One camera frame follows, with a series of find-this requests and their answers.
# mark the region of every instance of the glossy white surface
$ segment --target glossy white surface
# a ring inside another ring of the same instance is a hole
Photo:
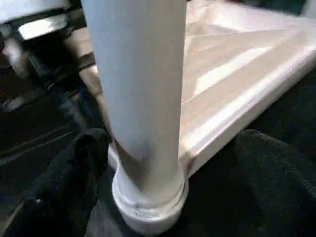
[[[309,71],[314,26],[224,1],[188,4],[179,160],[190,176]],[[81,54],[88,34],[76,34]]]
[[[26,23],[18,31],[24,40],[29,40],[60,30],[66,25],[67,15],[60,14]]]
[[[57,8],[67,8],[68,0],[0,0],[0,24]]]

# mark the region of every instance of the white furniture leg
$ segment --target white furniture leg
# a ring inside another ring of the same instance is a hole
[[[185,0],[83,0],[120,163],[114,200],[126,223],[158,234],[178,219]]]

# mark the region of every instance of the white tray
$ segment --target white tray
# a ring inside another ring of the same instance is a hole
[[[314,26],[305,17],[224,1],[188,3],[179,160],[189,175],[311,69]],[[92,50],[86,29],[69,42],[78,55]],[[94,91],[96,75],[95,67],[82,72]],[[98,100],[106,119],[103,96]]]

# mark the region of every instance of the white cylindrical leg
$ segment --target white cylindrical leg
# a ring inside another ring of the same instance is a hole
[[[178,219],[185,0],[83,0],[120,164],[113,196],[127,224],[158,234]]]

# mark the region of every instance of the pole base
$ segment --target pole base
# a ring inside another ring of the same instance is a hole
[[[142,235],[158,235],[170,229],[178,221],[188,196],[188,180],[184,179],[181,191],[168,204],[150,209],[135,207],[126,203],[119,191],[117,176],[120,168],[113,179],[112,194],[126,224]]]

